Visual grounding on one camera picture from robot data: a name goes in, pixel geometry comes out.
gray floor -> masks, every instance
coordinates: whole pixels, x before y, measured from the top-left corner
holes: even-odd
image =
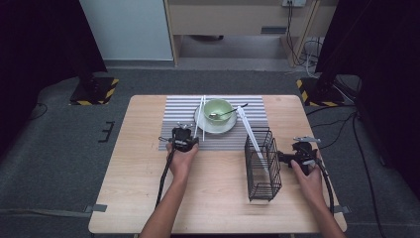
[[[313,67],[308,69],[312,74]],[[62,215],[65,211],[81,215],[84,206],[95,203],[132,95],[299,95],[296,79],[308,76],[306,70],[305,66],[288,66],[277,38],[225,37],[223,41],[186,38],[177,67],[110,67],[107,74],[120,82],[108,105],[69,106],[68,98],[77,78],[44,89],[39,101],[48,107],[47,112],[43,114],[44,106],[34,109],[34,117],[42,116],[28,121],[0,165],[0,237],[90,237],[88,217]],[[358,80],[351,75],[343,78],[352,84]],[[306,112],[316,109],[305,107]],[[311,126],[330,124],[347,119],[354,111],[353,107],[331,108],[309,115],[308,120]],[[109,127],[107,121],[115,121],[113,133],[108,143],[98,143],[104,138],[102,130]],[[352,120],[343,129],[342,125],[343,122],[318,126],[313,132],[323,140],[320,147],[338,138],[333,146],[321,151],[341,204],[352,210],[345,215],[348,237],[380,237],[354,128],[366,156],[384,234],[395,238],[420,237],[419,200],[398,172],[382,166],[359,120],[354,126]],[[47,209],[59,216],[5,215],[6,209]],[[289,237],[289,234],[237,237]]]

spoon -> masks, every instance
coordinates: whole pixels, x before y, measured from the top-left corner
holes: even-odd
[[[242,105],[241,107],[246,107],[246,106],[248,106],[248,103],[246,103],[246,104]],[[225,113],[222,113],[222,114],[210,113],[209,117],[211,117],[211,118],[213,118],[213,119],[220,118],[221,116],[226,115],[226,114],[228,114],[228,113],[231,113],[231,112],[233,112],[233,111],[236,111],[237,109],[238,109],[238,108],[235,108],[235,109],[233,109],[233,110],[231,110],[231,111],[228,111],[228,112],[225,112]]]

wire mesh basket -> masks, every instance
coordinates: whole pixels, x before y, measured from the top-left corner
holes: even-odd
[[[269,128],[253,128],[260,151],[256,150],[250,136],[245,143],[248,197],[272,200],[281,189],[280,163],[277,159],[275,139]]]

human hand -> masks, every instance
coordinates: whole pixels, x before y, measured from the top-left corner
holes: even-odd
[[[172,151],[172,144],[166,144],[167,155],[169,156]],[[189,175],[189,170],[194,160],[195,155],[198,152],[198,144],[195,144],[192,149],[188,152],[175,151],[173,153],[172,162],[170,163],[169,169],[173,174],[173,179],[186,179]]]
[[[322,193],[321,170],[316,165],[310,169],[310,173],[306,176],[302,169],[295,161],[291,161],[294,173],[299,181],[302,193],[310,205],[315,207],[326,206],[324,195]]]

wall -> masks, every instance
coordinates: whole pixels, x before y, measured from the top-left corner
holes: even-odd
[[[80,0],[105,60],[172,60],[163,1]]]

